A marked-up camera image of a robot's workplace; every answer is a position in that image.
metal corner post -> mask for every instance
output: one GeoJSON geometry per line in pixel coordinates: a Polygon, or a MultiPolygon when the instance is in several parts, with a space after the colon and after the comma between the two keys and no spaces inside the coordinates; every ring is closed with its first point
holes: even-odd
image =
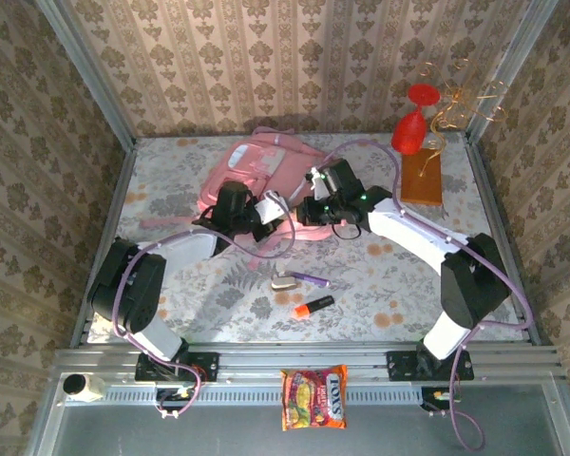
{"type": "MultiPolygon", "coordinates": [[[[475,181],[477,182],[477,188],[482,198],[482,203],[484,204],[487,222],[490,225],[492,236],[494,237],[496,245],[498,246],[498,249],[501,252],[501,256],[503,257],[505,272],[513,281],[513,283],[523,290],[522,278],[520,276],[518,263],[515,260],[515,256],[511,250],[509,240],[506,236],[503,220],[499,213],[496,198],[490,187],[489,178],[487,176],[487,172],[485,171],[484,162],[479,150],[479,145],[469,141],[466,144],[466,153],[468,155],[468,160],[471,163],[471,169],[473,170],[473,175],[475,176],[475,181]]],[[[517,313],[521,316],[521,303],[514,295],[511,296],[511,300],[513,301],[513,305],[515,306],[517,313]]],[[[532,326],[528,329],[528,334],[533,344],[542,344],[539,331],[537,330],[535,324],[532,324],[532,326]]]]}
{"type": "Polygon", "coordinates": [[[557,378],[542,385],[551,421],[563,454],[570,454],[570,387],[557,378]]]}
{"type": "Polygon", "coordinates": [[[124,152],[130,154],[133,151],[134,137],[126,117],[120,110],[114,93],[97,68],[62,0],[37,0],[36,3],[66,49],[67,56],[78,69],[93,99],[104,113],[105,119],[123,146],[124,152]]]}
{"type": "Polygon", "coordinates": [[[118,228],[118,221],[123,210],[124,198],[126,197],[126,190],[129,186],[129,181],[133,174],[133,168],[135,165],[135,159],[137,154],[135,150],[124,156],[123,167],[121,168],[121,174],[118,177],[118,182],[114,193],[112,195],[112,202],[110,203],[110,208],[107,212],[107,217],[105,218],[104,230],[102,232],[102,238],[99,241],[99,246],[97,247],[97,252],[95,253],[95,258],[93,259],[93,265],[88,275],[88,282],[85,287],[85,295],[83,297],[83,302],[81,303],[80,311],[78,312],[78,318],[76,319],[76,326],[74,327],[74,332],[70,340],[69,346],[73,349],[78,347],[83,340],[83,331],[85,330],[86,322],[92,316],[92,311],[90,307],[86,304],[86,296],[88,291],[95,280],[99,268],[104,261],[107,251],[114,240],[116,235],[116,229],[118,228]]]}
{"type": "MultiPolygon", "coordinates": [[[[559,0],[532,0],[511,44],[494,72],[492,81],[502,81],[507,86],[511,86],[558,3],[559,0]]],[[[478,106],[478,111],[492,112],[502,102],[503,97],[483,99],[478,106]]],[[[475,114],[472,117],[466,128],[466,134],[471,143],[479,142],[488,124],[489,120],[483,116],[475,114]]]]}

floral tablecloth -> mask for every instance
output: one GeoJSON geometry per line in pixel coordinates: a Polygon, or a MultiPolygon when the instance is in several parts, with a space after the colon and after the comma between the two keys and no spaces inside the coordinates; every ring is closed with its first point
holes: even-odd
{"type": "MultiPolygon", "coordinates": [[[[325,151],[353,139],[390,143],[390,134],[317,134],[300,138],[325,151]]],[[[484,208],[466,157],[462,135],[447,135],[442,156],[444,204],[413,209],[441,225],[467,234],[489,233],[484,208]]],[[[146,139],[137,145],[137,162],[120,218],[118,236],[158,240],[181,226],[142,228],[141,220],[198,214],[200,185],[210,169],[240,137],[146,139]]],[[[370,146],[350,147],[343,156],[366,187],[389,188],[394,176],[385,154],[370,146]]],[[[284,249],[278,244],[273,253],[284,249]]],[[[171,275],[163,283],[160,316],[190,342],[243,341],[410,341],[420,339],[441,313],[440,278],[422,260],[394,242],[364,233],[356,240],[330,237],[297,241],[276,260],[260,262],[234,248],[171,275]],[[275,293],[271,277],[280,271],[326,277],[332,285],[275,293]],[[335,304],[308,319],[293,318],[295,306],[333,295],[335,304]]],[[[505,302],[493,315],[517,322],[505,302]]],[[[110,324],[95,315],[87,342],[117,340],[110,324]]],[[[489,328],[484,340],[518,340],[518,332],[489,328]]]]}

pink backpack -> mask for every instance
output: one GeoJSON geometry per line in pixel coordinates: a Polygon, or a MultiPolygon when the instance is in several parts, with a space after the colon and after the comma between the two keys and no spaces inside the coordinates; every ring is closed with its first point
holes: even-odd
{"type": "Polygon", "coordinates": [[[256,197],[266,190],[274,190],[290,205],[296,205],[304,196],[310,195],[309,186],[304,183],[291,200],[306,173],[319,165],[325,154],[305,144],[293,133],[293,130],[280,132],[260,126],[251,138],[235,143],[211,170],[209,179],[200,189],[201,212],[216,203],[219,189],[225,181],[244,183],[256,197]]]}
{"type": "MultiPolygon", "coordinates": [[[[288,200],[290,207],[300,203],[311,194],[304,181],[310,168],[319,165],[325,154],[313,149],[293,136],[293,130],[276,131],[260,126],[248,139],[236,142],[223,159],[210,171],[209,178],[200,189],[199,209],[204,211],[218,199],[218,192],[225,181],[243,182],[259,197],[266,190],[274,190],[288,200]]],[[[189,223],[194,218],[172,217],[146,219],[140,222],[142,228],[166,224],[189,223]]],[[[330,226],[304,226],[295,222],[295,238],[299,240],[321,240],[332,235],[330,226]]],[[[291,237],[289,223],[281,223],[259,250],[266,255],[282,239],[291,237]]],[[[253,258],[250,269],[255,269],[259,259],[253,258]]]]}

candy bag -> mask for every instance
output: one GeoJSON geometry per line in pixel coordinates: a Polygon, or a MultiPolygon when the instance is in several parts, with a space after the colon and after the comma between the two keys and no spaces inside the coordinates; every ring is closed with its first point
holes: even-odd
{"type": "Polygon", "coordinates": [[[346,366],[282,370],[283,430],[346,427],[346,366]]]}

orange highlighter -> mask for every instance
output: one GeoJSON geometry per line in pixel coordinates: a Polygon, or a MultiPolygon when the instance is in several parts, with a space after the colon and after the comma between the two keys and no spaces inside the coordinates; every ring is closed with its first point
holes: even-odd
{"type": "Polygon", "coordinates": [[[333,299],[333,296],[324,296],[316,299],[315,301],[309,302],[308,304],[302,304],[301,306],[296,307],[294,309],[294,314],[297,318],[302,318],[331,306],[334,302],[335,300],[333,299]]]}

